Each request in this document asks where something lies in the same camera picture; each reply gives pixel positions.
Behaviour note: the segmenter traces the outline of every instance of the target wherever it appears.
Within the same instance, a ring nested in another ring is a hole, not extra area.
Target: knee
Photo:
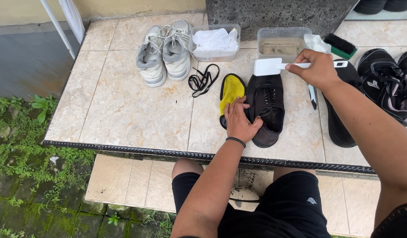
[[[174,165],[171,179],[182,173],[194,172],[199,175],[203,172],[203,167],[192,159],[180,158]]]

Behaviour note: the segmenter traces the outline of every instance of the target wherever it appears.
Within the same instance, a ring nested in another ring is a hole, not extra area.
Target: forearm
[[[349,84],[324,95],[381,182],[407,189],[407,129]]]
[[[172,237],[177,237],[176,234],[202,238],[217,236],[242,153],[243,145],[237,141],[228,140],[221,146],[181,206]],[[189,225],[180,227],[176,224]]]

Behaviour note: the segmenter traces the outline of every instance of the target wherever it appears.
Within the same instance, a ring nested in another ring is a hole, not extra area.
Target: white pole
[[[51,18],[52,23],[54,24],[55,28],[57,29],[58,33],[61,36],[61,39],[63,39],[64,44],[66,45],[68,51],[70,52],[70,55],[75,59],[75,55],[73,52],[73,48],[70,45],[69,40],[67,39],[66,35],[64,34],[63,29],[61,28],[60,24],[58,23],[58,20],[55,18],[54,13],[52,12],[51,8],[49,7],[49,4],[46,0],[41,0],[42,5],[44,6],[46,12],[48,13],[48,16]]]

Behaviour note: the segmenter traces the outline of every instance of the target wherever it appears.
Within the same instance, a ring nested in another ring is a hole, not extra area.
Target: tiled step
[[[85,199],[175,212],[171,188],[174,162],[133,160],[97,155]],[[258,199],[274,172],[239,169],[232,198]],[[317,175],[322,210],[332,234],[369,237],[380,194],[378,180]],[[256,203],[230,201],[236,209],[253,211]]]

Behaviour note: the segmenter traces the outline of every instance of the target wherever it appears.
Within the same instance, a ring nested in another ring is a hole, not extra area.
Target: cleaning cloth
[[[244,96],[244,82],[243,80],[235,74],[227,74],[222,80],[221,84],[221,94],[219,95],[219,110],[221,116],[219,117],[219,122],[224,129],[227,129],[227,121],[224,117],[224,109],[227,103],[231,103],[237,97]]]
[[[238,50],[237,29],[230,33],[224,28],[217,30],[200,30],[193,35],[195,51],[236,51]]]

